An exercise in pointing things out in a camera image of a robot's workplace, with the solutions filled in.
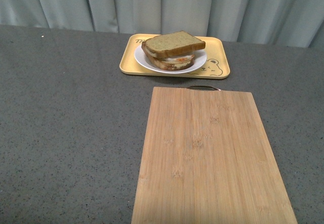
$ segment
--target wooden cutting board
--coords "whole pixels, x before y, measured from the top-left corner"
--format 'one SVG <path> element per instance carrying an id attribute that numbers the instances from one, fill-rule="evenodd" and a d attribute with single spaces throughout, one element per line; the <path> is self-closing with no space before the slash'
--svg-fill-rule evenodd
<path id="1" fill-rule="evenodd" d="M 251 93 L 153 89 L 136 223 L 297 223 Z"/>

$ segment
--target bread crust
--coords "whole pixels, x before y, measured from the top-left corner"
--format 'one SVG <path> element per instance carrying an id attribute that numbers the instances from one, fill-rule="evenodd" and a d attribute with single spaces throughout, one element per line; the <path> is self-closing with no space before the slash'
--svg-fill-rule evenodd
<path id="1" fill-rule="evenodd" d="M 188 34 L 187 32 L 185 31 L 180 31 L 182 33 L 185 33 L 186 36 L 188 36 L 190 39 L 193 40 L 193 42 L 189 45 L 186 45 L 186 46 L 180 46 L 180 47 L 177 47 L 177 48 L 173 48 L 173 49 L 170 49 L 170 50 L 161 50 L 161 51 L 158 51 L 158 50 L 155 50 L 149 46 L 146 46 L 146 52 L 149 53 L 152 57 L 155 57 L 155 58 L 168 58 L 168 57 L 172 57 L 172 56 L 178 56 L 178 55 L 181 55 L 181 54 L 185 54 L 185 53 L 189 53 L 189 52 L 193 52 L 193 51 L 196 51 L 196 50 L 200 50 L 200 49 L 204 49 L 206 47 L 206 42 Z M 154 39 L 154 38 L 157 38 L 159 36 L 162 36 L 162 35 L 158 35 L 158 36 L 155 36 L 153 38 L 149 38 L 146 40 L 146 42 L 149 42 Z"/>
<path id="2" fill-rule="evenodd" d="M 150 62 L 162 69 L 162 70 L 168 70 L 168 71 L 177 71 L 177 70 L 183 70 L 186 68 L 189 68 L 191 66 L 193 66 L 194 64 L 194 58 L 191 59 L 189 62 L 183 62 L 183 63 L 168 63 L 168 62 L 164 62 L 161 60 L 158 60 L 157 58 L 154 58 L 153 56 L 151 56 L 147 51 L 146 51 L 146 46 L 145 46 L 145 42 L 142 42 L 142 46 L 141 46 L 142 50 L 144 51 L 145 55 L 147 56 L 147 58 L 150 60 Z"/>

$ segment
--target curtain fold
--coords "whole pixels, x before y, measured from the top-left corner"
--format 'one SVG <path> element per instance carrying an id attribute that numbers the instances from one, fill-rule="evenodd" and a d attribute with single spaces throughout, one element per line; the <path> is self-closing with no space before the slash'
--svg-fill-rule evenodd
<path id="1" fill-rule="evenodd" d="M 0 24 L 169 33 L 324 50 L 324 0 L 0 0 Z"/>

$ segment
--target metal handle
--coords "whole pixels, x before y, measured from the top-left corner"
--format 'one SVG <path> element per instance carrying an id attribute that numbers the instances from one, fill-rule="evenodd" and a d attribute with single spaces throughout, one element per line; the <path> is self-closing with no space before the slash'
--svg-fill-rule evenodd
<path id="1" fill-rule="evenodd" d="M 187 89 L 190 90 L 201 90 L 201 91 L 221 91 L 221 89 L 212 86 L 189 86 Z"/>

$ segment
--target sandwich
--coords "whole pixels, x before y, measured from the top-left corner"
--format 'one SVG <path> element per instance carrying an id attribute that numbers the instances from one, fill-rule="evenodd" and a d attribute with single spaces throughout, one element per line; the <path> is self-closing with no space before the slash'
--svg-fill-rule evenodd
<path id="1" fill-rule="evenodd" d="M 149 61 L 162 70 L 182 70 L 193 66 L 194 51 L 204 49 L 206 43 L 185 31 L 157 35 L 142 42 L 142 50 Z"/>

